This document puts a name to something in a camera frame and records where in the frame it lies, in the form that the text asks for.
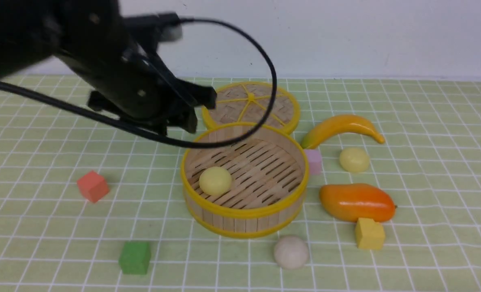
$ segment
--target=bamboo steamer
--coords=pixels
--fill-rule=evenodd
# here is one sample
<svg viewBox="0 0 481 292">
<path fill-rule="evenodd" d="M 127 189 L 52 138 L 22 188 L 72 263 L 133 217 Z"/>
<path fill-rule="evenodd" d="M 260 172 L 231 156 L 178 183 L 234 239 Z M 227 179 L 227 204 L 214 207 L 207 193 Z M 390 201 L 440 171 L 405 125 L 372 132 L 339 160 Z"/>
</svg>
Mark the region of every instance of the bamboo steamer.
<svg viewBox="0 0 481 292">
<path fill-rule="evenodd" d="M 220 125 L 196 142 L 218 142 L 242 135 L 255 124 Z M 233 177 L 230 190 L 209 196 L 199 187 L 200 174 L 212 166 Z M 210 231 L 234 238 L 272 234 L 289 224 L 305 199 L 309 164 L 300 145 L 281 130 L 264 125 L 247 140 L 215 149 L 188 149 L 181 165 L 186 205 Z"/>
<path fill-rule="evenodd" d="M 265 82 L 238 82 L 219 88 L 216 108 L 202 108 L 205 126 L 213 129 L 235 122 L 259 122 L 269 105 L 271 87 Z M 271 115 L 265 124 L 290 135 L 299 120 L 300 108 L 296 98 L 278 87 Z"/>
</svg>

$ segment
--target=orange mango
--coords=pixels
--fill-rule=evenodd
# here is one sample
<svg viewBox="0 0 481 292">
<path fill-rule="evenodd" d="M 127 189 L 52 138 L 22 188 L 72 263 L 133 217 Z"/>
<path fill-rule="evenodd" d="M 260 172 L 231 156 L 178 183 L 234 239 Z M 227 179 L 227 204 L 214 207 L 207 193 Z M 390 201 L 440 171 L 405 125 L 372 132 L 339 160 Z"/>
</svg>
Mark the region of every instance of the orange mango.
<svg viewBox="0 0 481 292">
<path fill-rule="evenodd" d="M 357 222 L 358 218 L 385 222 L 394 217 L 397 208 L 385 191 L 367 183 L 324 185 L 320 201 L 331 216 L 348 222 Z"/>
</svg>

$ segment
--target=wooden ball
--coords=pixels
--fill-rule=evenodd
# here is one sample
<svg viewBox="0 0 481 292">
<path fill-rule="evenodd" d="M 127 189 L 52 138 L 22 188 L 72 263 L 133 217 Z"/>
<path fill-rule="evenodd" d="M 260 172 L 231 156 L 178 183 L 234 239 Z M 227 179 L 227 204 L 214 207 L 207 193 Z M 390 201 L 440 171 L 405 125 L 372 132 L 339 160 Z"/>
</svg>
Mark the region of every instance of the wooden ball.
<svg viewBox="0 0 481 292">
<path fill-rule="evenodd" d="M 364 172 L 370 166 L 370 157 L 362 148 L 345 148 L 339 155 L 339 164 L 347 172 Z"/>
<path fill-rule="evenodd" d="M 301 268 L 309 261 L 309 247 L 300 237 L 283 236 L 274 246 L 274 260 L 285 270 Z"/>
<path fill-rule="evenodd" d="M 205 194 L 220 196 L 231 187 L 231 174 L 226 168 L 212 166 L 207 168 L 199 177 L 199 186 Z"/>
</svg>

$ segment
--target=yellow cube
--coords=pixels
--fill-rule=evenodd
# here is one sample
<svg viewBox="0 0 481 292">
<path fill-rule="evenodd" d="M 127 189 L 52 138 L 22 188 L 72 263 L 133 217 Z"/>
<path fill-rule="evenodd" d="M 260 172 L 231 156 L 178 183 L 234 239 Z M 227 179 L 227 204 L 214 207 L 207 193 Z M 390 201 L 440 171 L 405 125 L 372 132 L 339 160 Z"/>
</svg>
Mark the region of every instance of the yellow cube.
<svg viewBox="0 0 481 292">
<path fill-rule="evenodd" d="M 360 249 L 381 249 L 385 243 L 385 229 L 370 218 L 359 218 L 355 225 L 355 242 Z"/>
</svg>

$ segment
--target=yellow banana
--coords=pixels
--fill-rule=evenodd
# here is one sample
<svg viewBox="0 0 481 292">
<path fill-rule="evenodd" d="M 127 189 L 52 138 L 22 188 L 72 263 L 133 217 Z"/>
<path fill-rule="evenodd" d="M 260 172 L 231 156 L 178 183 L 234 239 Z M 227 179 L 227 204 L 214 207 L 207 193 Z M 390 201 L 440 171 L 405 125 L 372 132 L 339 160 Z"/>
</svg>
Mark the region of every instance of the yellow banana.
<svg viewBox="0 0 481 292">
<path fill-rule="evenodd" d="M 318 124 L 305 135 L 300 145 L 303 149 L 314 149 L 320 146 L 323 141 L 341 133 L 368 135 L 379 144 L 385 142 L 385 137 L 376 130 L 374 124 L 368 119 L 359 115 L 346 114 L 333 116 Z"/>
</svg>

